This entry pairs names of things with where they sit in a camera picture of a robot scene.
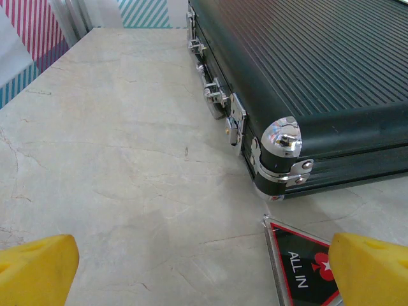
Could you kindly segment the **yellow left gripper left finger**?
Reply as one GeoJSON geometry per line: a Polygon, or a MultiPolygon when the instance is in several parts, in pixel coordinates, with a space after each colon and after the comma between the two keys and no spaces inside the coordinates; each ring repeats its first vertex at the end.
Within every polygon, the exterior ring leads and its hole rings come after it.
{"type": "Polygon", "coordinates": [[[74,236],[0,251],[0,306],[64,306],[79,266],[74,236]]]}

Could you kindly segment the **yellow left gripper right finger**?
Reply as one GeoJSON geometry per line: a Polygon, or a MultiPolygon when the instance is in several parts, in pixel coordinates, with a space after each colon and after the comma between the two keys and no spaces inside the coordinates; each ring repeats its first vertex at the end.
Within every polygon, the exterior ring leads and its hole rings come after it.
{"type": "Polygon", "coordinates": [[[408,306],[408,247],[337,233],[328,257],[344,306],[408,306]]]}

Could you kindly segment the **black red triangular token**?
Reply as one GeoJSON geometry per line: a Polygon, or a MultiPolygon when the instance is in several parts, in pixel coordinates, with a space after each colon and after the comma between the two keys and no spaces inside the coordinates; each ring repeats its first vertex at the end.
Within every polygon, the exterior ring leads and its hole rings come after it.
{"type": "Polygon", "coordinates": [[[279,306],[342,306],[327,240],[263,216],[279,306]]]}

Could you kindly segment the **black ribbed metal-cornered case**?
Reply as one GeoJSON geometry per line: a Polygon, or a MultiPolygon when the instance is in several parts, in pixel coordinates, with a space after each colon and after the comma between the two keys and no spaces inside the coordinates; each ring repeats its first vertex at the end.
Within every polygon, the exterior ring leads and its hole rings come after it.
{"type": "Polygon", "coordinates": [[[264,199],[408,173],[408,0],[188,0],[187,28],[264,199]]]}

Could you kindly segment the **aluminium frame post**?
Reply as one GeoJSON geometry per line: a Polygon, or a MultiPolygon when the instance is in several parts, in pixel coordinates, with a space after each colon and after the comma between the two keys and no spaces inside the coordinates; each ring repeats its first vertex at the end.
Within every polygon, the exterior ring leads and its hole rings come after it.
{"type": "Polygon", "coordinates": [[[48,0],[69,48],[92,29],[86,0],[48,0]]]}

